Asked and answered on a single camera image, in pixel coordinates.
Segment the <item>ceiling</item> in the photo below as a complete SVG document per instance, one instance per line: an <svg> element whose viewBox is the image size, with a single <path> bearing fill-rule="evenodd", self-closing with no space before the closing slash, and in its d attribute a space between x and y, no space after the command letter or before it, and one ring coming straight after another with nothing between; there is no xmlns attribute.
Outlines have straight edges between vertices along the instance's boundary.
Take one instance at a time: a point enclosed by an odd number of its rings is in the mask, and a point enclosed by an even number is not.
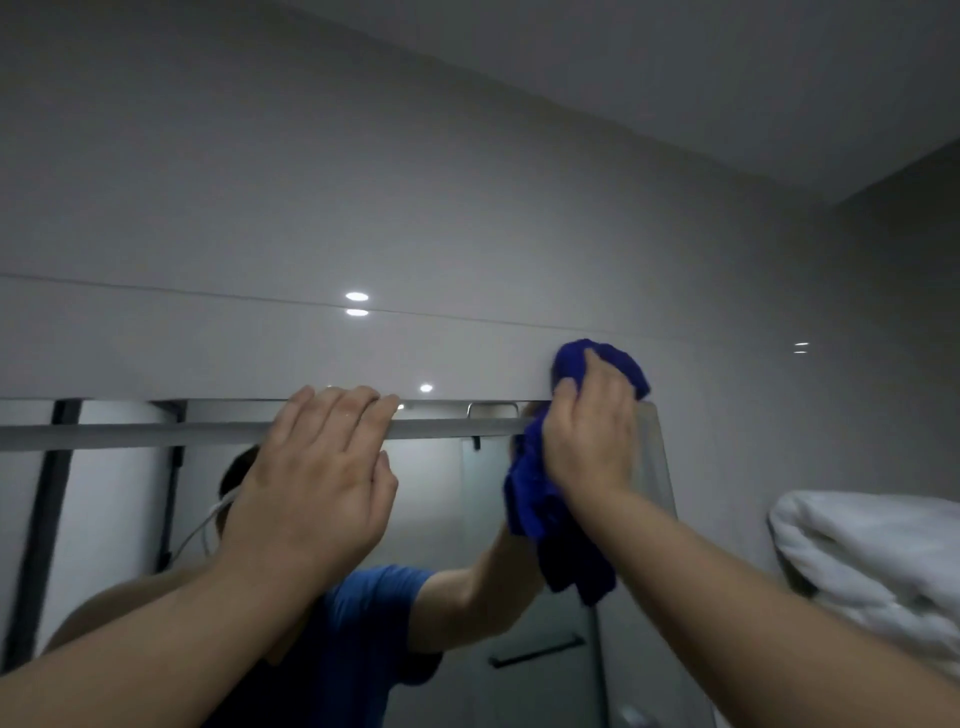
<svg viewBox="0 0 960 728"><path fill-rule="evenodd" d="M287 0L838 202L960 136L958 0Z"/></svg>

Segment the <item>blue t-shirt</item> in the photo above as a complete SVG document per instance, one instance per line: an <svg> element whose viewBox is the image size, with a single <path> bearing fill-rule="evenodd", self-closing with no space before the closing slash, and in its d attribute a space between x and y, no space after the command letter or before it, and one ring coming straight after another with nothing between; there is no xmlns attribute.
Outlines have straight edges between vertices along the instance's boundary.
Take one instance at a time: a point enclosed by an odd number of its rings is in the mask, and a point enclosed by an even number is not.
<svg viewBox="0 0 960 728"><path fill-rule="evenodd" d="M429 571L355 571L317 600L279 665L260 660L204 726L379 728L397 683L422 685L443 655L407 650L410 608Z"/></svg>

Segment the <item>dark hair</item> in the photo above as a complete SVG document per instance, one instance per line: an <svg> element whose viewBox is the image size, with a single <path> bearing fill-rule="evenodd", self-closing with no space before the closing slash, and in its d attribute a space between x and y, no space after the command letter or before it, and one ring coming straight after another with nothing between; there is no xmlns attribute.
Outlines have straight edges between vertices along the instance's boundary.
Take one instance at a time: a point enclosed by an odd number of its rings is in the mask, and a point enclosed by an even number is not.
<svg viewBox="0 0 960 728"><path fill-rule="evenodd" d="M227 468L224 476L220 479L220 497L223 497L235 488L240 487L240 483L242 483L243 479L247 477L247 473L250 472L250 468L253 466L253 461L256 460L256 456L259 454L259 452L260 446L254 445L252 448L244 450L233 459L233 462L230 463L230 467Z"/></svg>

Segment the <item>hand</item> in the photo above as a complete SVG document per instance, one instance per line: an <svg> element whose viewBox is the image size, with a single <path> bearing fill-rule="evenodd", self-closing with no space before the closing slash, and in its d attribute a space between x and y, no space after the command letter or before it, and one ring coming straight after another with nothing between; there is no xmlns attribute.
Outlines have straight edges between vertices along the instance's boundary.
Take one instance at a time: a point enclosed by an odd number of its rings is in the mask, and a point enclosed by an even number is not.
<svg viewBox="0 0 960 728"><path fill-rule="evenodd" d="M396 477L381 451L399 399L370 387L298 391L276 415L230 509L214 569L304 602L341 581L383 537Z"/></svg>
<svg viewBox="0 0 960 728"><path fill-rule="evenodd" d="M567 503L629 489L636 449L634 385L594 350L577 396L573 379L557 385L543 422L547 474Z"/></svg>

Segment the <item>forearm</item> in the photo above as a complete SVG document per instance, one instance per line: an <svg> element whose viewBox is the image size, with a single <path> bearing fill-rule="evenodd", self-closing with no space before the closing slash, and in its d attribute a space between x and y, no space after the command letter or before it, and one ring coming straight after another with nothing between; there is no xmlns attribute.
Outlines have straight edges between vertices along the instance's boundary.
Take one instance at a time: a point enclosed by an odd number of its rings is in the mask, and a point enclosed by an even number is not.
<svg viewBox="0 0 960 728"><path fill-rule="evenodd" d="M445 652L506 632L543 589L533 544L503 526L469 569L431 576L414 602L409 647Z"/></svg>
<svg viewBox="0 0 960 728"><path fill-rule="evenodd" d="M494 634L505 632L543 590L534 544L506 524L470 569L469 605Z"/></svg>
<svg viewBox="0 0 960 728"><path fill-rule="evenodd" d="M780 589L644 498L610 491L571 507L735 725L960 725L960 691L946 678Z"/></svg>
<svg viewBox="0 0 960 728"><path fill-rule="evenodd" d="M16 726L193 726L303 608L210 572L0 679Z"/></svg>
<svg viewBox="0 0 960 728"><path fill-rule="evenodd" d="M44 651L50 652L71 643L105 624L110 624L115 619L120 619L168 595L196 578L204 568L166 571L107 589L75 610L50 638Z"/></svg>

